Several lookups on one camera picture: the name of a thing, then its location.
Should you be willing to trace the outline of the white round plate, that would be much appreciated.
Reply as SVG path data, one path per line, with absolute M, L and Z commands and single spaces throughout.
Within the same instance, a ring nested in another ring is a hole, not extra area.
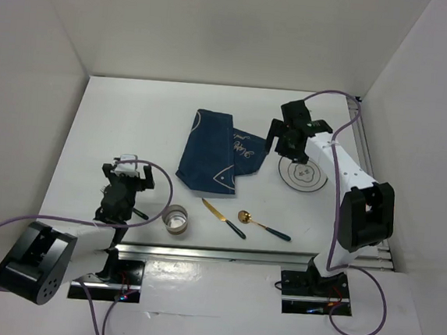
M 278 161 L 278 174 L 287 186 L 303 193 L 319 191 L 328 182 L 325 172 L 311 159 L 304 165 L 281 157 Z

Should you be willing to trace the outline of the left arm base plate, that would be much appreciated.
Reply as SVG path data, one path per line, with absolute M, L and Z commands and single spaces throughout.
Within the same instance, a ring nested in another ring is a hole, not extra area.
M 83 276 L 81 280 L 93 301 L 113 302 L 118 299 L 121 303 L 138 304 L 144 270 L 144 261 L 119 260 L 116 271 L 108 279 L 103 280 L 91 273 Z

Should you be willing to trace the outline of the metal cup with cream band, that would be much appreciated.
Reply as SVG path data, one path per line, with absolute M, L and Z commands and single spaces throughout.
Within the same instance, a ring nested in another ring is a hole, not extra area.
M 161 215 L 168 233 L 180 235 L 185 233 L 188 227 L 189 216 L 187 210 L 180 205 L 170 205 Z

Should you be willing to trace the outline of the navy blue cloth placemat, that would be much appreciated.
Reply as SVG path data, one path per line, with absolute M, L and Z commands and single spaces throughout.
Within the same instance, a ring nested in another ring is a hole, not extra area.
M 234 195 L 236 178 L 255 174 L 266 140 L 233 126 L 231 115 L 198 109 L 176 176 L 193 191 Z

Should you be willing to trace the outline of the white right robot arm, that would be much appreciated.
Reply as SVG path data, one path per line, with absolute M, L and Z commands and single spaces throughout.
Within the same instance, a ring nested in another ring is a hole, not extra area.
M 395 191 L 366 174 L 335 139 L 323 120 L 313 120 L 304 101 L 287 102 L 273 119 L 265 142 L 296 164 L 313 160 L 335 185 L 335 223 L 329 248 L 307 264 L 300 286 L 327 294 L 361 248 L 375 246 L 393 232 Z

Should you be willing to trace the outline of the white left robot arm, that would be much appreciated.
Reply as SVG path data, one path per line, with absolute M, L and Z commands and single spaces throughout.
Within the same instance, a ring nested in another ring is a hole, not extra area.
M 43 305 L 63 283 L 88 273 L 102 282 L 115 279 L 116 246 L 133 217 L 137 193 L 154 189 L 155 182 L 151 166 L 139 165 L 135 155 L 120 155 L 102 170 L 108 185 L 92 224 L 29 223 L 0 262 L 0 289 Z

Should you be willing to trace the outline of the gold knife green handle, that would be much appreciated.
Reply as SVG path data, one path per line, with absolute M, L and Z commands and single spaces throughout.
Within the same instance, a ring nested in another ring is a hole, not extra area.
M 224 217 L 216 208 L 213 207 L 212 204 L 210 204 L 204 198 L 202 198 L 202 203 L 209 210 L 209 212 L 213 214 L 213 216 L 218 218 L 218 220 L 220 220 L 221 222 L 227 224 L 229 228 L 231 228 L 233 232 L 236 233 L 241 239 L 246 240 L 247 238 L 246 234 L 242 232 L 242 230 L 238 226 L 234 225 L 229 219 Z

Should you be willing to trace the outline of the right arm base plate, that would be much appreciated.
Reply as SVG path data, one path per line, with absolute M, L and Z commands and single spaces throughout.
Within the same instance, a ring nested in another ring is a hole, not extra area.
M 305 272 L 283 270 L 274 287 L 281 292 L 284 314 L 351 316 L 348 278 L 344 273 L 329 283 L 312 285 Z

